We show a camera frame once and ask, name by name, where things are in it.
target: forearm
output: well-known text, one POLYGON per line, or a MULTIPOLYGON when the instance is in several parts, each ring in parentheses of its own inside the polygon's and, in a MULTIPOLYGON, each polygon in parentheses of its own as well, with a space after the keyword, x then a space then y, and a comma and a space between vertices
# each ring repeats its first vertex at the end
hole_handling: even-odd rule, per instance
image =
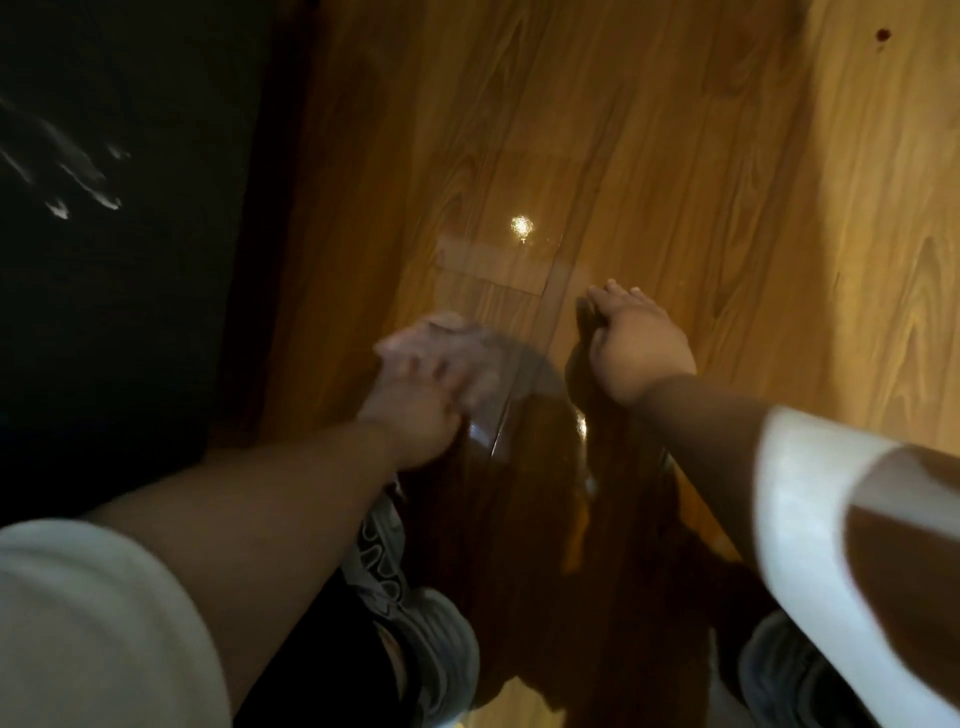
POLYGON ((695 375, 651 387, 636 406, 662 437, 745 561, 756 565, 755 455, 766 403, 695 375))
POLYGON ((189 592, 236 709, 395 468, 390 431, 354 422, 192 468, 89 519, 144 545, 189 592))

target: wrist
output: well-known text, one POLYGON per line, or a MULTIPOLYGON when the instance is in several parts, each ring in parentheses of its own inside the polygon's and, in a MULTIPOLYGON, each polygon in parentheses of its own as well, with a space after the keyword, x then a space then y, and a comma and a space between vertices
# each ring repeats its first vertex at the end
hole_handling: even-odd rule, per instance
POLYGON ((391 473, 403 470, 405 461, 403 438, 393 425, 374 418, 358 417, 354 426, 361 429, 369 439, 372 452, 391 473))
POLYGON ((630 406, 630 410, 641 417, 650 416, 664 407, 669 407, 671 399, 696 379, 698 379, 697 375, 688 372, 662 376, 644 387, 639 397, 630 406))

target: shoe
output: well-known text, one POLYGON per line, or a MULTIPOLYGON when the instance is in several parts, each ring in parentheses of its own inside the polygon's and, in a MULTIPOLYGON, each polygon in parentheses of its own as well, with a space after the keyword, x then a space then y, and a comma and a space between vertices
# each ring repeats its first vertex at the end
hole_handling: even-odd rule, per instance
POLYGON ((758 728, 873 728, 873 718, 816 645, 782 610, 756 626, 739 659, 758 728))
POLYGON ((400 570, 405 543, 399 514, 382 496, 341 569, 367 608, 416 656, 420 696, 414 725, 433 728, 469 709, 480 674, 480 646, 453 602, 433 589, 409 588, 400 570))

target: dark surface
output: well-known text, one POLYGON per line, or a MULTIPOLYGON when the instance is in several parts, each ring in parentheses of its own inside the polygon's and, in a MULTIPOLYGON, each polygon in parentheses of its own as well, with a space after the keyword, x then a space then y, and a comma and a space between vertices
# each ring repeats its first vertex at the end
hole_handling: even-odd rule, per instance
POLYGON ((266 0, 0 9, 0 150, 30 177, 0 157, 0 521, 202 455, 270 21, 266 0))

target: wood grain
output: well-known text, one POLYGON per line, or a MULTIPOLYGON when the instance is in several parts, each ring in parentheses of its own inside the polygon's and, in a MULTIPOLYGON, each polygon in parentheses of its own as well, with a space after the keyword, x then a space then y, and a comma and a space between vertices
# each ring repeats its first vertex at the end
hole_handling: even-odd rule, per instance
POLYGON ((404 514, 411 579, 480 639, 468 725, 702 725, 732 547, 592 387, 577 300, 638 284, 705 376, 960 452, 960 6, 362 0, 316 22, 260 438, 349 416, 372 343, 427 310, 492 326, 502 391, 404 514))

